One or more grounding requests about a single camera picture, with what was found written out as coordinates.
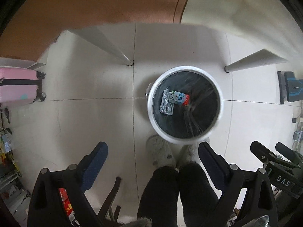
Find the black trash bag liner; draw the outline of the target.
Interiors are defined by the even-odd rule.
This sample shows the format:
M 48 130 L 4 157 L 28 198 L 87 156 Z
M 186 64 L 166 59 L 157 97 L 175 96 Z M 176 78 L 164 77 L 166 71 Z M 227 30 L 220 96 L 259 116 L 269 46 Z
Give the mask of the black trash bag liner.
M 187 106 L 174 104 L 173 115 L 159 112 L 163 91 L 178 91 L 190 96 Z M 220 99 L 215 87 L 204 76 L 188 71 L 166 77 L 152 97 L 152 111 L 157 125 L 174 138 L 190 139 L 201 136 L 217 119 Z

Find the white round trash bin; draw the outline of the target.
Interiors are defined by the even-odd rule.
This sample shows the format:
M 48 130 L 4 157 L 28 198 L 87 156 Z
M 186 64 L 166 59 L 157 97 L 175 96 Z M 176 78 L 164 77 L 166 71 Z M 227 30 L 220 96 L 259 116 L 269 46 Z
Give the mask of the white round trash bin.
M 223 113 L 223 96 L 215 79 L 193 66 L 160 75 L 146 90 L 147 113 L 156 133 L 176 145 L 206 140 Z

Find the red packaging box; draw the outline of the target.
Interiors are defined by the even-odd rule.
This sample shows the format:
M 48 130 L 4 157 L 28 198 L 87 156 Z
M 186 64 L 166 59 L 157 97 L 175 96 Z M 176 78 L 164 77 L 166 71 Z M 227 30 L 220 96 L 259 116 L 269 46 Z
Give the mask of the red packaging box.
M 61 195 L 61 199 L 62 199 L 62 202 L 63 202 L 63 206 L 64 206 L 64 209 L 65 209 L 66 215 L 69 218 L 69 220 L 72 221 L 74 219 L 74 216 L 73 216 L 74 211 L 73 211 L 73 208 L 71 206 L 70 200 L 68 198 L 67 192 L 64 188 L 59 188 L 59 192 L 60 192 L 60 195 Z

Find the cluttered shelf items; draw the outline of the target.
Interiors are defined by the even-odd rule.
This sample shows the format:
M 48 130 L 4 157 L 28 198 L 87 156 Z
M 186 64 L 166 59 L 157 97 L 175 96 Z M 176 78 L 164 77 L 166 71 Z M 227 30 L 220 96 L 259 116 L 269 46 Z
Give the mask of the cluttered shelf items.
M 22 174 L 15 163 L 12 151 L 12 131 L 4 124 L 10 122 L 7 108 L 1 109 L 1 198 L 7 208 L 15 212 L 29 200 L 30 194 L 22 185 Z

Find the dark wooden stool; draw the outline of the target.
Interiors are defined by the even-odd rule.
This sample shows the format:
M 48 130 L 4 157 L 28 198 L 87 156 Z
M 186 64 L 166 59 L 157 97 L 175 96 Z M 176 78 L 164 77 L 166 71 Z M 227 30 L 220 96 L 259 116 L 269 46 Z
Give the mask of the dark wooden stool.
M 110 193 L 106 197 L 105 202 L 100 208 L 97 216 L 101 220 L 102 224 L 105 226 L 120 226 L 118 223 L 118 216 L 120 214 L 121 207 L 119 205 L 116 206 L 115 211 L 112 210 L 112 204 L 117 196 L 121 185 L 122 179 L 120 177 L 116 177 L 113 188 Z

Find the black blue weight bench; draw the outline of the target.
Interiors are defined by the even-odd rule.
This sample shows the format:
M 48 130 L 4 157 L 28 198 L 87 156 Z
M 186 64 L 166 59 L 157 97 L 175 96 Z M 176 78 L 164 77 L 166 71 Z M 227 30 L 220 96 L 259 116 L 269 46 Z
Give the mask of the black blue weight bench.
M 288 103 L 301 101 L 303 99 L 302 79 L 297 79 L 294 72 L 277 71 L 280 104 L 283 105 L 286 100 Z

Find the right grey fuzzy slipper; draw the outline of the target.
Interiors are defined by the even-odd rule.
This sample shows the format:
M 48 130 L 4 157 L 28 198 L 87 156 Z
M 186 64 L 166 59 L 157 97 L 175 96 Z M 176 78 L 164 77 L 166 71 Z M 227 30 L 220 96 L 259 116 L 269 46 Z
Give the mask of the right grey fuzzy slipper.
M 199 145 L 200 143 L 184 145 L 178 155 L 176 168 L 178 170 L 182 169 L 184 166 L 190 163 L 196 163 L 202 165 L 201 159 L 199 157 Z

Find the grey fuzzy slipper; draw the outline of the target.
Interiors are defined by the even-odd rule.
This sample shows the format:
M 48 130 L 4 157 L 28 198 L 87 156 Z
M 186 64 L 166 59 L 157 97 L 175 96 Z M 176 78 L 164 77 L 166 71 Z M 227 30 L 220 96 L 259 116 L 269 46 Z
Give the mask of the grey fuzzy slipper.
M 182 169 L 184 166 L 190 163 L 196 163 L 202 165 L 201 159 L 199 157 L 199 145 L 200 143 L 184 145 L 178 155 L 176 168 L 178 170 Z
M 169 143 L 159 135 L 153 135 L 146 141 L 146 153 L 154 168 L 165 166 L 176 168 L 176 160 Z

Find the white table leg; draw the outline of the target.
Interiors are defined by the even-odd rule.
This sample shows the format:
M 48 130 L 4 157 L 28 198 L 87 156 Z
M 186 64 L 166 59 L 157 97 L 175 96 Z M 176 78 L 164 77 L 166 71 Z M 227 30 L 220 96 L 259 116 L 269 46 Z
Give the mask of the white table leg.
M 250 68 L 280 64 L 286 62 L 287 62 L 286 59 L 281 58 L 268 50 L 262 49 L 228 66 L 225 66 L 224 70 L 226 73 L 230 73 L 234 71 L 240 71 Z
M 116 45 L 114 45 L 98 27 L 86 27 L 82 29 L 69 29 L 69 32 L 83 38 L 87 42 L 123 61 L 127 66 L 133 66 L 134 60 L 130 60 Z

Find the person's black fleece trousers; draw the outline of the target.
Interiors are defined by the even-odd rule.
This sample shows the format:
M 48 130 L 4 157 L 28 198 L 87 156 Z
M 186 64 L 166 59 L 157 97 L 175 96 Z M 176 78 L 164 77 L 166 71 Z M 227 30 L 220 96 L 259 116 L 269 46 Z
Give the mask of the person's black fleece trousers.
M 179 199 L 186 226 L 202 226 L 215 210 L 218 196 L 199 164 L 156 169 L 141 196 L 137 218 L 149 219 L 152 226 L 177 226 Z

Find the left grey fuzzy slipper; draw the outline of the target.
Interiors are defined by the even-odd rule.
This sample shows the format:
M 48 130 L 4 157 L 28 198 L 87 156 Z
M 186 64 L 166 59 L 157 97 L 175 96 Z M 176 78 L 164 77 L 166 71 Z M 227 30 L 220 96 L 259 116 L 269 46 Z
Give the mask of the left grey fuzzy slipper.
M 176 168 L 176 160 L 169 143 L 159 135 L 153 135 L 146 141 L 146 153 L 154 168 L 165 166 Z

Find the white red blue carton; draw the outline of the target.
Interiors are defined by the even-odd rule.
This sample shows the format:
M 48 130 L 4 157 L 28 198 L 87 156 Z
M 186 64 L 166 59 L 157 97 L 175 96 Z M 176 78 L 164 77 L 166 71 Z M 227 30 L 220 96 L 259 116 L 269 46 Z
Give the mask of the white red blue carton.
M 178 91 L 171 91 L 169 96 L 170 103 L 187 106 L 190 102 L 190 96 Z

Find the silver foil blister pack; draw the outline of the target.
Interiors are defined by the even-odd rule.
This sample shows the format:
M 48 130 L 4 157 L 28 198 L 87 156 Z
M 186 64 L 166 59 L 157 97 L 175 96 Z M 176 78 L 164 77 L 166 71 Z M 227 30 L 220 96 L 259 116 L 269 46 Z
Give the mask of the silver foil blister pack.
M 174 104 L 169 101 L 170 95 L 171 95 L 171 93 L 169 91 L 169 88 L 167 87 L 163 91 L 159 112 L 162 114 L 171 116 L 171 115 L 173 115 Z

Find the pink suitcase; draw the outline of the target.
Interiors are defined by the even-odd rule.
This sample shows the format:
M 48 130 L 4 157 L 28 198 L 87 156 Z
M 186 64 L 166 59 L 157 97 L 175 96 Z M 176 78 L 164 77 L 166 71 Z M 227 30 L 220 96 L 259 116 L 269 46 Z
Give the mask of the pink suitcase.
M 18 107 L 44 101 L 43 72 L 24 68 L 1 68 L 1 107 Z

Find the left white table leg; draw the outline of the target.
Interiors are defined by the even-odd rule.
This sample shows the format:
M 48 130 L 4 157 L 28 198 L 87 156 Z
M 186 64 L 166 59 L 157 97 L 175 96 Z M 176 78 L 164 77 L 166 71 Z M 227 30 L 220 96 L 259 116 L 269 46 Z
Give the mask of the left white table leg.
M 127 66 L 133 66 L 134 60 L 130 60 L 116 45 L 114 45 L 98 27 L 86 27 L 82 29 L 69 29 L 69 32 L 83 38 L 87 42 L 123 61 Z

